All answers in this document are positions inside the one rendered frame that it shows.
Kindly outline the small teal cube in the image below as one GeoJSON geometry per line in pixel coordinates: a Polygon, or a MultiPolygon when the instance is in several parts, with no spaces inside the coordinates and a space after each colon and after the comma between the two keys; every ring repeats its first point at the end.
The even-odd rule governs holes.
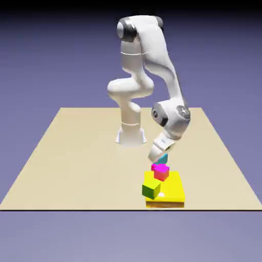
{"type": "Polygon", "coordinates": [[[168,162],[168,154],[162,155],[154,164],[166,164],[168,162]]]}

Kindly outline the small green cube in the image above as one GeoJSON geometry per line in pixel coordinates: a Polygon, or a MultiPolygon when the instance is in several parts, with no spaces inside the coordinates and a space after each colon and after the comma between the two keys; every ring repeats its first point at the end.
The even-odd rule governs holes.
{"type": "Polygon", "coordinates": [[[142,195],[154,200],[161,190],[161,181],[155,178],[146,178],[142,184],[142,195]]]}

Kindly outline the large yellow box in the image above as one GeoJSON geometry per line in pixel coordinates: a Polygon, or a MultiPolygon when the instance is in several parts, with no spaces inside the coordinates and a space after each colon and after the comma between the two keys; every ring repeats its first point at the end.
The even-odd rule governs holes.
{"type": "MultiPolygon", "coordinates": [[[[144,180],[154,178],[153,171],[144,172],[144,180]]],[[[145,197],[146,207],[151,208],[177,208],[184,207],[185,193],[182,181],[177,171],[169,171],[168,178],[162,182],[158,196],[152,200],[145,197]]]]}

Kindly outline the small magenta cube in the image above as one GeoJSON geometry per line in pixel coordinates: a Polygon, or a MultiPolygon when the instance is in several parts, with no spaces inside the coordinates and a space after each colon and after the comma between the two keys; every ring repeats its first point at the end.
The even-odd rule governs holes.
{"type": "Polygon", "coordinates": [[[152,164],[151,170],[154,172],[154,178],[164,182],[169,176],[169,166],[166,164],[152,164]]]}

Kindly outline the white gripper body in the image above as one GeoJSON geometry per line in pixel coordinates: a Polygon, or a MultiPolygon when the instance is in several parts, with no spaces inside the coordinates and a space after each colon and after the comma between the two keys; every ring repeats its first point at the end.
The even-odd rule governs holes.
{"type": "Polygon", "coordinates": [[[151,146],[148,158],[151,162],[158,162],[158,160],[165,154],[165,151],[158,148],[154,143],[151,146]]]}

